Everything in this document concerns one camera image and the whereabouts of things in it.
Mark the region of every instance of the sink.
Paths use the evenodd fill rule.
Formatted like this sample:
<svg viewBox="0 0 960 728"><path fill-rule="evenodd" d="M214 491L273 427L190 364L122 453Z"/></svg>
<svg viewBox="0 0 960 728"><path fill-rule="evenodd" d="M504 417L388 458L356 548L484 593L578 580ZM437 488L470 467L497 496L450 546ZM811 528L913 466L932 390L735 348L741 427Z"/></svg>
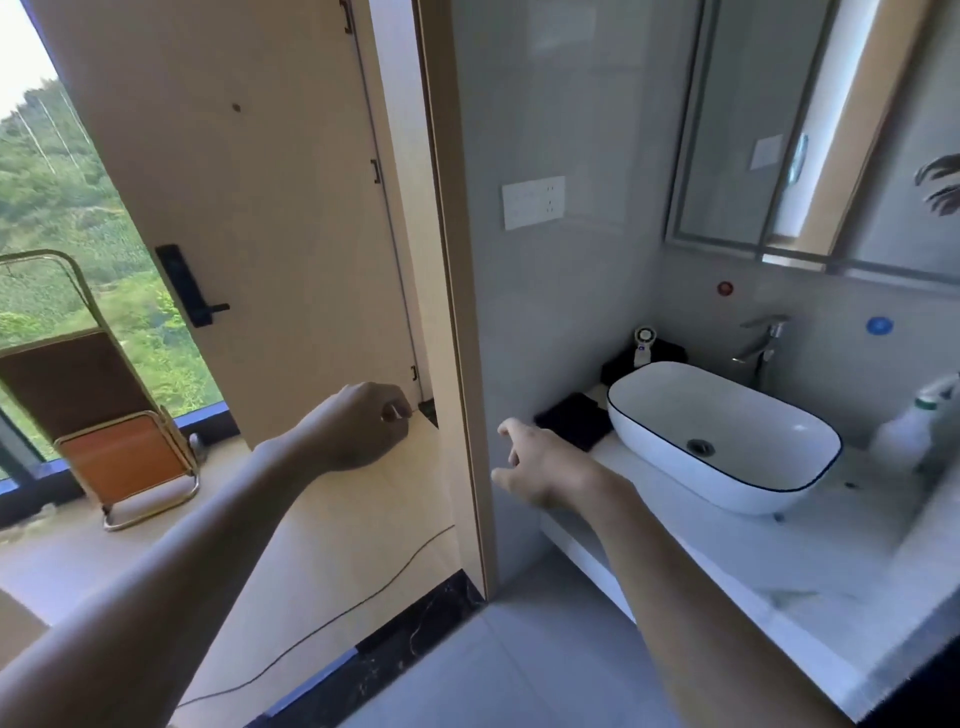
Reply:
<svg viewBox="0 0 960 728"><path fill-rule="evenodd" d="M607 401L624 445L736 513L788 508L843 449L830 425L799 407L677 362L624 376Z"/></svg>

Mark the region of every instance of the countertop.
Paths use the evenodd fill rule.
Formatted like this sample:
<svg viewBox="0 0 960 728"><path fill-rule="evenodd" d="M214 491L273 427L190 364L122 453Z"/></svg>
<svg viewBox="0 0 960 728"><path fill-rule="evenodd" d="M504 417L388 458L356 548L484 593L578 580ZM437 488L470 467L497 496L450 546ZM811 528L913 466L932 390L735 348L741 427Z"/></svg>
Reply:
<svg viewBox="0 0 960 728"><path fill-rule="evenodd" d="M588 392L605 406L606 388ZM838 705L874 665L848 639L924 502L921 484L878 473L846 448L813 491L774 516L702 499L627 449L615 432L590 452L629 478L647 506L727 595ZM544 533L628 615L596 535L578 516L544 514Z"/></svg>

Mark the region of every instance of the faucet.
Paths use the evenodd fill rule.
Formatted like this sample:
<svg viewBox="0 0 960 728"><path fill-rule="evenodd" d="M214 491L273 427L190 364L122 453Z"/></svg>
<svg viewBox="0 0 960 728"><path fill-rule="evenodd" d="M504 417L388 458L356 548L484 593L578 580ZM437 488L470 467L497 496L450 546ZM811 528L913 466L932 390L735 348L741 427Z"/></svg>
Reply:
<svg viewBox="0 0 960 728"><path fill-rule="evenodd" d="M745 321L740 325L741 328L766 327L758 339L733 358L733 361L746 364L748 359L753 356L756 357L754 373L750 377L750 386L758 392L764 390L767 370L765 365L774 357L777 340L783 336L783 329L789 321L790 317L786 314L775 313Z"/></svg>

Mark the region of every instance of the light switch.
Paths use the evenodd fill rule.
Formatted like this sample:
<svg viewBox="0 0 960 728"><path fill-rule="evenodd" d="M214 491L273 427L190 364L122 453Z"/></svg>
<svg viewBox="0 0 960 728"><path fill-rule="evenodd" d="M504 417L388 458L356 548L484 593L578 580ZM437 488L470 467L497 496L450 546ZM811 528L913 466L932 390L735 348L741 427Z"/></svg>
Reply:
<svg viewBox="0 0 960 728"><path fill-rule="evenodd" d="M783 134L758 139L754 145L754 157L750 160L750 171L762 169L780 162L783 150Z"/></svg>
<svg viewBox="0 0 960 728"><path fill-rule="evenodd" d="M511 231L556 220L566 212L566 177L504 184L503 223Z"/></svg>

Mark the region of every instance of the folding chair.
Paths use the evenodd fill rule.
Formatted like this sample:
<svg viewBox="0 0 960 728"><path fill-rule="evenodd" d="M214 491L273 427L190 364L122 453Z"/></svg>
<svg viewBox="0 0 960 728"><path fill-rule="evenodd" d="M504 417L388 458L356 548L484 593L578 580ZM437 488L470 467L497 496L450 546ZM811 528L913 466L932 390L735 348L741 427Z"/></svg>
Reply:
<svg viewBox="0 0 960 728"><path fill-rule="evenodd" d="M194 443L195 452L147 391L72 257L36 250L0 255L0 265L42 259L62 268L94 326L0 350L0 384L100 506L107 531L185 503L200 490L202 444ZM188 491L146 512L114 520L117 504L185 476L193 479Z"/></svg>

